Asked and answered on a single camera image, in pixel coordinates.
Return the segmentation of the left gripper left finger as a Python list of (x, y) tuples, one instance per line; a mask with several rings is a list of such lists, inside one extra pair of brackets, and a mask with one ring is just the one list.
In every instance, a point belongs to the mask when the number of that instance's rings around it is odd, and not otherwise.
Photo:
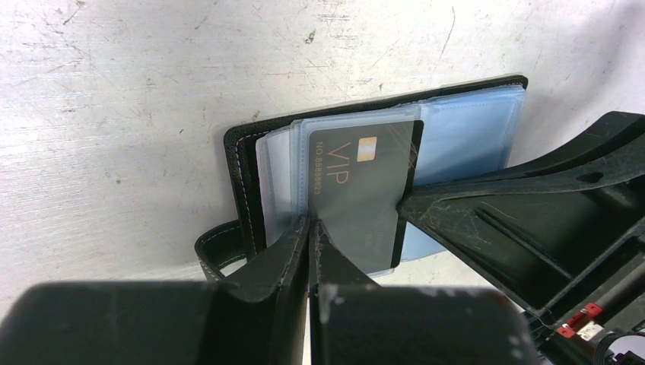
[(3, 364), (299, 364), (310, 221), (205, 281), (50, 282), (1, 324)]

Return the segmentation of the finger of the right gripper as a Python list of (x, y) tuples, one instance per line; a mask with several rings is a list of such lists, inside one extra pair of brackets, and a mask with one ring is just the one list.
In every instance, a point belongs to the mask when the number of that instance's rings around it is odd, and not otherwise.
[(511, 168), (415, 188), (399, 213), (527, 310), (570, 310), (644, 235), (644, 117), (610, 112)]

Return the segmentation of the black leather card holder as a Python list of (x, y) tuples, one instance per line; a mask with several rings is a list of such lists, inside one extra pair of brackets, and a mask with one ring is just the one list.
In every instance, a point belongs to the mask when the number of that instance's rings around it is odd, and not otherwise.
[(375, 278), (441, 250), (396, 206), (425, 183), (503, 169), (528, 80), (510, 75), (251, 122), (224, 133), (238, 218), (200, 236), (207, 280), (275, 245), (301, 216)]

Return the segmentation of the black VIP credit card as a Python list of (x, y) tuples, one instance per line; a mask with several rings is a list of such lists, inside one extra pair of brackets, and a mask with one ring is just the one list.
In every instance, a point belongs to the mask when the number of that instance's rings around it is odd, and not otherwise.
[(320, 129), (309, 136), (307, 212), (361, 271), (395, 268), (405, 235), (396, 206), (411, 188), (421, 120)]

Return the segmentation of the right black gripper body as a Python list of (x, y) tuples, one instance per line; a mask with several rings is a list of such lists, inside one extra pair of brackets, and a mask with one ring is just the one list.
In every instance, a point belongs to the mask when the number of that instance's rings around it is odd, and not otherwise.
[(610, 344), (644, 336), (644, 223), (531, 223), (535, 264), (523, 307), (539, 352), (553, 364), (612, 364)]

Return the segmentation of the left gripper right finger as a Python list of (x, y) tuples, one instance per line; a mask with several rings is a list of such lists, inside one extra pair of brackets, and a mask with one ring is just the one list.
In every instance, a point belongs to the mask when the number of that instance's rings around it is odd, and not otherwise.
[(382, 286), (310, 226), (314, 364), (537, 364), (528, 322), (483, 287)]

